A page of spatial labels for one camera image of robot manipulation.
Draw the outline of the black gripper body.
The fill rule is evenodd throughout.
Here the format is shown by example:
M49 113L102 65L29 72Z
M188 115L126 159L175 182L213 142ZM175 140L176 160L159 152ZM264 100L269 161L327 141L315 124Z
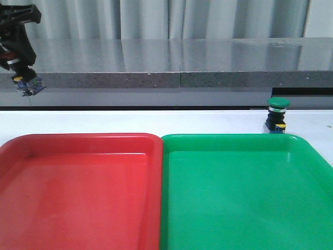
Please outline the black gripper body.
M2 5L1 34L25 31L26 23L40 23L42 14L36 5Z

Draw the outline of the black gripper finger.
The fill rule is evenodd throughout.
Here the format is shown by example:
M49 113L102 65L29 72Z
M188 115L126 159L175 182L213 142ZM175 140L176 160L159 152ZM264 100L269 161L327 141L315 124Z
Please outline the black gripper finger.
M8 64L9 58L11 57L11 52L6 51L2 46L0 46L0 58L1 58L1 67L10 70L10 66Z
M11 49L17 55L18 62L14 63L15 68L32 66L36 60L36 54L28 39L25 26L19 24L12 30Z

